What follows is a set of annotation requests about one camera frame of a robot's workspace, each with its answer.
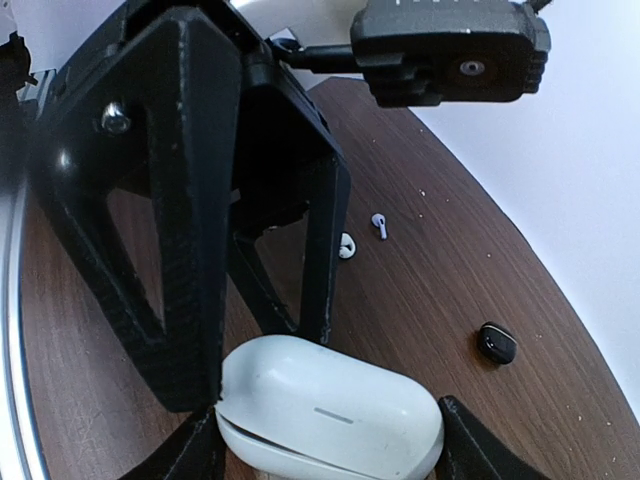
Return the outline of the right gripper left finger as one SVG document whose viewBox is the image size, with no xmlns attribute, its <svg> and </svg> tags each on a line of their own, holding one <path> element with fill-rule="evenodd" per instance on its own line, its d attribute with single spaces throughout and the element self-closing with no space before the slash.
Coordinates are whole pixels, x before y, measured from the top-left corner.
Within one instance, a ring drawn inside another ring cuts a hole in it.
<svg viewBox="0 0 640 480">
<path fill-rule="evenodd" d="M 213 405 L 199 408 L 120 480 L 222 480 L 226 444 Z"/>
</svg>

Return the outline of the white charging case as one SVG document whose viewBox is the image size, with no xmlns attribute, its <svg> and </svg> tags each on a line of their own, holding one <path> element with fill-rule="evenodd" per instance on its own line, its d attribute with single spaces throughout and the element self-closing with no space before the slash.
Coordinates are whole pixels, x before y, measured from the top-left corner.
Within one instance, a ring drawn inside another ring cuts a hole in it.
<svg viewBox="0 0 640 480">
<path fill-rule="evenodd" d="M 294 336 L 232 350 L 216 420 L 244 463 L 284 479 L 425 479 L 444 422 L 415 380 Z"/>
</svg>

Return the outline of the black charging case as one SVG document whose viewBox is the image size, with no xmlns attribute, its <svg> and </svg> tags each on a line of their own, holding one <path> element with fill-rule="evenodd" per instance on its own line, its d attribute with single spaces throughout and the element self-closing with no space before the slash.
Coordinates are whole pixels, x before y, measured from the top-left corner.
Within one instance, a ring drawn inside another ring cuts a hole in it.
<svg viewBox="0 0 640 480">
<path fill-rule="evenodd" d="M 512 363 L 517 354 L 516 339 L 504 327 L 493 322 L 486 322 L 480 327 L 476 343 L 480 353 L 498 365 Z"/>
</svg>

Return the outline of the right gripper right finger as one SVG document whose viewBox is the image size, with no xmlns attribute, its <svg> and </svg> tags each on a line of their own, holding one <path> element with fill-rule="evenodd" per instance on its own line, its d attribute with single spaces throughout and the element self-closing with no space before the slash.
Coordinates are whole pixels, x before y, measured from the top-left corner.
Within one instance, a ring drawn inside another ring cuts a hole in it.
<svg viewBox="0 0 640 480">
<path fill-rule="evenodd" d="M 444 422 L 444 446 L 437 478 L 448 480 L 547 479 L 496 437 L 453 395 L 438 400 Z"/>
</svg>

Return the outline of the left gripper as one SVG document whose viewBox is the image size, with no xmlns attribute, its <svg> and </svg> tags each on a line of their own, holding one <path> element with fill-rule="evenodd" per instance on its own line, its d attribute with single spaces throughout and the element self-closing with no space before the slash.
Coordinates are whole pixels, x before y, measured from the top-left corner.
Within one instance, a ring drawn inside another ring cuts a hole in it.
<svg viewBox="0 0 640 480">
<path fill-rule="evenodd" d="M 29 175 L 55 234 L 159 402 L 213 403 L 221 377 L 226 245 L 242 61 L 219 7 L 118 7 L 54 77 Z M 157 316 L 110 215 L 152 201 Z"/>
</svg>

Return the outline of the white clip earbud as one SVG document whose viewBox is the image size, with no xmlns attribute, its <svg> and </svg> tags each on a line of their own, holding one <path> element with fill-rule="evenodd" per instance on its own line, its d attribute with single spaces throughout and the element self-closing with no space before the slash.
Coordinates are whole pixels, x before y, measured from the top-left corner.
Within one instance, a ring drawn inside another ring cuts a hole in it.
<svg viewBox="0 0 640 480">
<path fill-rule="evenodd" d="M 351 259 L 357 251 L 355 240 L 347 232 L 343 232 L 339 245 L 339 258 L 342 260 Z"/>
</svg>

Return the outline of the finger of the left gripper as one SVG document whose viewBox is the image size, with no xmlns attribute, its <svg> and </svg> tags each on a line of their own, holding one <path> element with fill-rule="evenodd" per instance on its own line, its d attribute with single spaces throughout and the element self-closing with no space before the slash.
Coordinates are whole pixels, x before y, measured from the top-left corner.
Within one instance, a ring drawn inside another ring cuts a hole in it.
<svg viewBox="0 0 640 480">
<path fill-rule="evenodd" d="M 324 116 L 305 92 L 264 83 L 241 97 L 228 273 L 265 334 L 325 345 L 331 332 L 350 174 Z M 307 221 L 300 316 L 293 320 L 260 260 L 268 230 Z"/>
</svg>

